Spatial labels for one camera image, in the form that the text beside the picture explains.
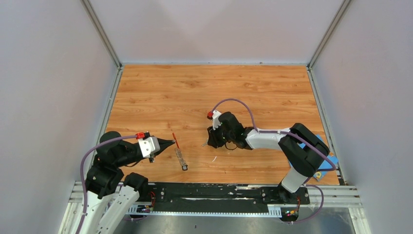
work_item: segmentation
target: wood grain surface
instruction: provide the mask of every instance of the wood grain surface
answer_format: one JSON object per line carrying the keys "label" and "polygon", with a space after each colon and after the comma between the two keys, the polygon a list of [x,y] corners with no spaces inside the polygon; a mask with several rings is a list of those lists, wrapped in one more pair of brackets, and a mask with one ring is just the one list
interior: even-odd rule
{"label": "wood grain surface", "polygon": [[[281,151],[202,147],[212,125],[207,113],[225,98],[244,101],[259,128],[300,122],[325,140],[304,66],[127,65],[107,131],[123,136],[149,131],[162,139],[172,139],[175,132],[188,171],[182,171],[174,145],[154,163],[123,167],[124,174],[136,172],[154,182],[278,184],[290,169]],[[217,110],[230,111],[244,127],[252,126],[248,111],[237,102],[225,102]],[[309,183],[338,184],[338,179],[329,172],[320,183]]]}

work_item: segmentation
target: metal frame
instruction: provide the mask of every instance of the metal frame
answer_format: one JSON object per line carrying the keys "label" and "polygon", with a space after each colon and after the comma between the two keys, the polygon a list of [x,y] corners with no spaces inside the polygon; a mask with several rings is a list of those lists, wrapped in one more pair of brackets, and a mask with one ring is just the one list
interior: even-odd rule
{"label": "metal frame", "polygon": [[111,58],[115,65],[117,66],[118,69],[122,66],[122,63],[119,60],[119,57],[117,56],[111,42],[108,39],[108,36],[105,33],[105,30],[103,30],[102,25],[100,24],[99,19],[97,18],[97,15],[92,7],[92,4],[90,3],[89,0],[80,0],[85,7],[86,12],[88,13],[97,33],[99,34],[100,38],[103,41],[103,44],[105,45],[106,49],[108,50],[109,54],[111,55]]}
{"label": "metal frame", "polygon": [[317,59],[320,57],[321,52],[323,51],[325,45],[327,44],[328,40],[330,39],[332,33],[336,29],[338,23],[343,18],[344,13],[347,11],[348,7],[350,6],[351,0],[344,0],[341,4],[340,8],[338,9],[336,15],[333,18],[330,26],[328,27],[327,31],[325,32],[319,46],[317,47],[313,57],[311,58],[310,62],[308,63],[308,68],[313,68],[314,64],[317,62]]}
{"label": "metal frame", "polygon": [[[88,15],[90,16],[90,19],[92,23],[94,24],[98,34],[100,35],[103,43],[108,49],[108,52],[110,53],[114,63],[118,67],[118,73],[116,75],[116,79],[113,82],[113,87],[112,87],[110,98],[107,104],[107,109],[103,117],[102,125],[101,125],[101,128],[97,136],[97,139],[99,139],[99,136],[101,136],[106,130],[106,126],[107,126],[109,116],[110,116],[112,106],[113,106],[113,101],[117,93],[117,89],[120,83],[120,78],[122,76],[124,67],[122,63],[120,62],[119,58],[117,57],[116,52],[113,49],[112,45],[110,44],[109,39],[105,31],[103,30],[103,27],[100,24],[96,16],[96,13],[93,10],[91,3],[89,2],[89,0],[81,0],[81,2],[84,5],[85,10],[87,11]],[[330,149],[335,154],[336,154],[336,151],[334,148],[335,141],[331,134],[330,122],[328,121],[328,118],[325,115],[324,105],[319,97],[319,92],[318,92],[319,88],[317,86],[317,82],[313,74],[313,67],[315,63],[317,62],[318,58],[320,57],[320,54],[322,53],[323,49],[325,48],[325,45],[328,43],[334,30],[336,29],[338,23],[344,16],[344,13],[347,11],[351,2],[352,2],[351,0],[343,0],[338,12],[336,13],[333,21],[331,22],[329,28],[327,29],[320,44],[318,45],[313,57],[311,58],[310,62],[307,64],[308,77],[310,79],[311,87],[313,89],[314,97],[315,97],[317,107],[320,113],[320,118],[321,118],[324,131],[327,137],[327,142],[330,146]],[[247,64],[246,63],[246,64],[241,64],[241,65],[274,65],[274,64],[261,64],[261,63]],[[338,175],[341,175],[342,178],[345,180],[344,175],[341,174],[340,171],[338,171]],[[259,185],[259,186],[265,187],[265,186],[274,186],[274,185]],[[324,192],[324,207],[348,208],[349,213],[352,218],[353,227],[354,227],[355,232],[357,234],[370,234],[371,233],[365,214],[364,214],[364,209],[362,207],[360,197],[358,196],[358,192],[355,186],[321,185],[320,188]],[[318,206],[320,203],[320,199],[321,199],[321,196],[318,190],[315,188],[308,187],[308,193],[311,196],[311,203],[309,205],[302,205],[302,206],[310,207],[310,208],[314,208]],[[63,221],[59,229],[59,233],[64,233],[64,231],[67,228],[73,225],[72,220],[73,220],[75,211],[81,205],[81,201],[82,201],[82,186],[81,186],[81,183],[77,181],[72,190],[72,193],[71,193],[71,196],[70,196],[67,208],[66,208],[66,212],[64,214]],[[288,207],[288,205],[284,205],[284,206],[274,205],[274,206],[275,207]],[[157,215],[170,215],[170,214],[157,213]]]}

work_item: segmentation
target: white wall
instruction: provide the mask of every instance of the white wall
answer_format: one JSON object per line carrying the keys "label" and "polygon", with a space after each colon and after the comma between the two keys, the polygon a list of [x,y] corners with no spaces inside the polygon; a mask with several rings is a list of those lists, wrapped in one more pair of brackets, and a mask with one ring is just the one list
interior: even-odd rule
{"label": "white wall", "polygon": [[374,234],[412,233],[413,1],[354,0],[314,71]]}
{"label": "white wall", "polygon": [[57,233],[115,66],[79,0],[0,7],[0,233]]}
{"label": "white wall", "polygon": [[307,63],[342,0],[91,0],[127,63]]}

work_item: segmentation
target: purple cable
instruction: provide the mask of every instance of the purple cable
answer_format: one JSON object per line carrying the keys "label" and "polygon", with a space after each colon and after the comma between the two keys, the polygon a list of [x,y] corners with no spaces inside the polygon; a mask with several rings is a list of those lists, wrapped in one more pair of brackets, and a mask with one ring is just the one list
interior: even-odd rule
{"label": "purple cable", "polygon": [[82,214],[82,217],[80,218],[80,222],[79,222],[79,226],[77,227],[76,234],[79,234],[80,230],[82,229],[82,225],[83,225],[83,222],[85,220],[86,209],[87,209],[87,206],[88,206],[88,194],[87,194],[87,191],[86,191],[86,183],[85,183],[85,176],[84,176],[84,167],[85,167],[86,158],[88,157],[88,155],[91,152],[93,152],[95,149],[97,149],[97,148],[99,148],[103,145],[109,144],[109,143],[117,141],[117,140],[124,140],[124,139],[131,139],[131,138],[136,138],[136,135],[116,137],[116,138],[113,138],[113,139],[110,139],[110,140],[107,140],[107,141],[103,141],[102,143],[100,143],[100,144],[94,146],[93,148],[91,148],[85,154],[85,156],[83,156],[82,161],[80,162],[80,181],[82,182],[84,204],[83,204],[83,214]]}
{"label": "purple cable", "polygon": [[291,133],[291,132],[285,132],[285,131],[272,131],[272,130],[259,131],[259,133],[279,133],[279,134],[285,134],[285,135],[292,136],[295,139],[297,139],[297,140],[301,141],[302,143],[304,143],[306,146],[308,146],[310,149],[312,149],[314,152],[316,152],[320,157],[322,157],[324,160],[326,160],[331,165],[331,168],[318,169],[317,172],[330,172],[330,171],[335,171],[336,170],[336,166],[334,165],[334,163],[330,159],[327,158],[327,156],[325,156],[322,152],[320,152],[320,150],[318,150],[316,147],[312,146],[310,143],[308,143],[306,140],[304,140],[303,138],[301,138],[297,134],[294,134],[294,133]]}
{"label": "purple cable", "polygon": [[250,109],[245,103],[243,103],[241,100],[238,100],[238,99],[235,99],[235,98],[227,98],[227,99],[224,99],[224,100],[218,102],[218,103],[214,106],[214,108],[212,108],[212,111],[211,111],[211,112],[214,112],[215,109],[217,109],[217,107],[218,107],[221,103],[226,102],[226,101],[236,101],[236,102],[241,103],[243,106],[245,106],[245,108],[246,108],[246,109],[248,110],[248,112],[249,112],[249,116],[251,116],[252,126],[253,126],[254,129],[258,132],[258,128],[255,126],[254,116],[252,115],[251,109]]}
{"label": "purple cable", "polygon": [[299,221],[295,221],[295,222],[286,222],[286,223],[289,223],[289,224],[303,223],[303,222],[305,222],[305,221],[308,221],[308,220],[314,218],[314,217],[315,217],[316,215],[318,215],[318,213],[321,211],[322,206],[324,205],[324,193],[322,192],[321,188],[320,188],[319,186],[317,186],[317,185],[311,185],[311,184],[306,185],[306,187],[314,187],[314,188],[316,188],[316,189],[318,189],[318,190],[320,191],[320,193],[321,193],[321,202],[320,202],[320,206],[319,206],[318,210],[317,210],[316,212],[314,212],[311,216],[309,216],[309,217],[307,217],[307,218],[305,218],[305,219],[302,219],[302,220],[299,220]]}

